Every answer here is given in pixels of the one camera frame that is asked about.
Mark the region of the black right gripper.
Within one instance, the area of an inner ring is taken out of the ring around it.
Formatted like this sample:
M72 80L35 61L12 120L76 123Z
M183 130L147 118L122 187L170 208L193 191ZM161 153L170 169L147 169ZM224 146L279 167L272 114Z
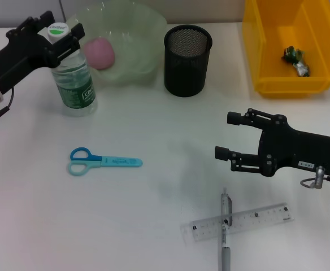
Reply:
M283 115L271 115L249 108L244 115L228 112L227 123L262 130L258 154L242 154L215 147L215 159L231 162L231 171L272 177L284 167L315 172L323 167L330 175L330 137L290 127Z

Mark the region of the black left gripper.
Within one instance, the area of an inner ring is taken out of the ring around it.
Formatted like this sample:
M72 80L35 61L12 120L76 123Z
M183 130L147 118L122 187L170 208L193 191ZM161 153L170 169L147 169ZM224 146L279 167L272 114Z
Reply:
M17 30L6 33L8 44L0 50L0 93L5 94L31 72L42 67L55 68L64 64L84 64L80 40L85 36L83 25L70 28L54 23L51 11L39 18L28 17ZM51 43L38 32L51 25Z

